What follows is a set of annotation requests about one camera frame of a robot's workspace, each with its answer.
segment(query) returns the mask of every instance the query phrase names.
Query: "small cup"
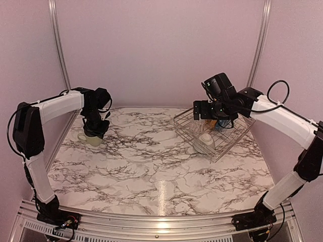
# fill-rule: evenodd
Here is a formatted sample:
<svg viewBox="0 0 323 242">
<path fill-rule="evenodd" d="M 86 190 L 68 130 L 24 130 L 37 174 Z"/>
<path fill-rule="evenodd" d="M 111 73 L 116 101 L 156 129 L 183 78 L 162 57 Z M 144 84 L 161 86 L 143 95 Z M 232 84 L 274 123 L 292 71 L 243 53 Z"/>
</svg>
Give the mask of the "small cup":
<svg viewBox="0 0 323 242">
<path fill-rule="evenodd" d="M 102 139 L 100 139 L 98 136 L 88 137 L 84 133 L 79 133 L 77 135 L 77 138 L 83 144 L 89 144 L 89 145 L 94 146 L 94 147 L 99 146 L 102 143 Z"/>
<path fill-rule="evenodd" d="M 209 150 L 206 148 L 210 148 L 214 150 L 216 148 L 214 140 L 209 134 L 202 134 L 198 137 L 198 140 L 193 142 L 194 149 L 201 154 L 208 154 Z"/>
</svg>

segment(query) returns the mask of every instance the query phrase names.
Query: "white marble table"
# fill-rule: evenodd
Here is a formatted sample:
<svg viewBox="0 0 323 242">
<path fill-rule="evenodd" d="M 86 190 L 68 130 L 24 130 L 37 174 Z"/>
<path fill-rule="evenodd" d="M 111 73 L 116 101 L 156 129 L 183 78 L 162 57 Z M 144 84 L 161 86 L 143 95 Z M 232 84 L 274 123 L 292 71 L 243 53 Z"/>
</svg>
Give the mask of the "white marble table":
<svg viewBox="0 0 323 242">
<path fill-rule="evenodd" d="M 177 137 L 178 108 L 115 108 L 100 147 L 82 144 L 78 117 L 48 174 L 61 205 L 139 215 L 194 215 L 254 207 L 274 185 L 248 133 L 217 163 Z"/>
</svg>

